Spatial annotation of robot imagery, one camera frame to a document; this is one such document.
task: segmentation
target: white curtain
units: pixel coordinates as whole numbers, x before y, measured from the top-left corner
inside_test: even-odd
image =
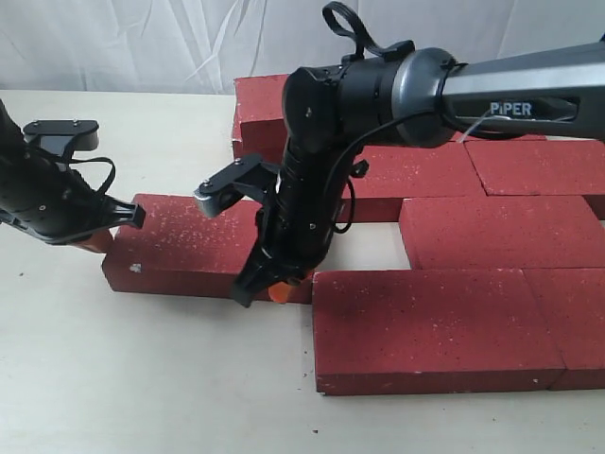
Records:
[[[0,88],[233,92],[233,79],[337,63],[328,0],[0,0]],[[589,43],[603,0],[345,0],[380,45],[474,62]]]

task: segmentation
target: brick stack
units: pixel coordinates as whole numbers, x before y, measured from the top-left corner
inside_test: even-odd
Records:
[[[236,82],[234,157],[281,161],[284,81]],[[605,146],[458,138],[364,150],[354,221],[398,221],[412,270],[318,272],[293,298],[313,303],[318,391],[605,388]],[[187,198],[140,197],[151,216],[116,236],[112,287],[226,297],[255,207],[210,221]]]

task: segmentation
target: white table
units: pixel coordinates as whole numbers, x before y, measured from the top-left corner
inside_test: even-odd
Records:
[[[190,195],[230,162],[231,96],[15,91],[0,98],[21,125],[97,120],[94,155],[115,160],[110,193],[125,200],[136,192]],[[81,168],[92,182],[107,171]],[[7,226],[0,251],[2,454],[605,448],[605,392],[325,397],[315,392],[309,306],[244,309],[114,293],[102,256],[49,247]],[[324,268],[407,268],[397,226],[355,226]]]

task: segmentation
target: white wall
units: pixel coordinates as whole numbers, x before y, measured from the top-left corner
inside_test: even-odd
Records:
[[[0,0],[0,88],[232,93],[233,78],[338,62],[328,0]],[[345,0],[381,45],[462,61],[598,40],[603,0]]]

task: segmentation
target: black robotic arm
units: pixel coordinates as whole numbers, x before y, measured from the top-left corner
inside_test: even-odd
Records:
[[[334,66],[301,67],[283,92],[288,132],[280,166],[258,155],[235,160],[195,191],[218,216],[245,196],[261,203],[257,240],[233,284],[248,307],[261,290],[297,285],[325,258],[352,178],[362,178],[365,145],[435,148],[456,131],[491,140],[525,134],[605,139],[605,42],[464,64],[412,41],[376,45],[348,7],[323,17],[355,53]],[[342,16],[351,29],[337,21]],[[366,58],[365,52],[373,54]]]

